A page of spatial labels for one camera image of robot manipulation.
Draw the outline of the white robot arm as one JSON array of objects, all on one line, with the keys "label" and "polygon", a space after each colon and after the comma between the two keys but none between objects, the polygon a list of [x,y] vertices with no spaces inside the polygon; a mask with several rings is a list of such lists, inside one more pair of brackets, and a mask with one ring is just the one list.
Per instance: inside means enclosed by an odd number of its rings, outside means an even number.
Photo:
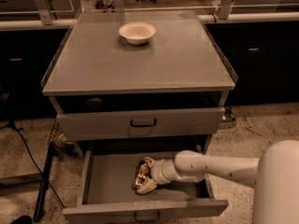
[{"label": "white robot arm", "polygon": [[252,224],[299,224],[299,142],[271,145],[259,158],[207,156],[180,151],[172,159],[145,157],[133,189],[145,195],[158,186],[199,182],[214,175],[254,189]]}]

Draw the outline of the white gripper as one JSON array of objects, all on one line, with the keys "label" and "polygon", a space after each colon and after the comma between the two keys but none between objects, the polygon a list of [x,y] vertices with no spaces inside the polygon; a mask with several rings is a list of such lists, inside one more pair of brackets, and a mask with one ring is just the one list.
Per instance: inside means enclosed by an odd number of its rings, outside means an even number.
[{"label": "white gripper", "polygon": [[152,180],[147,180],[136,189],[138,195],[145,195],[157,188],[158,185],[165,185],[175,180],[176,169],[172,160],[161,159],[155,161],[153,158],[145,157],[141,165],[143,175],[151,174]]}]

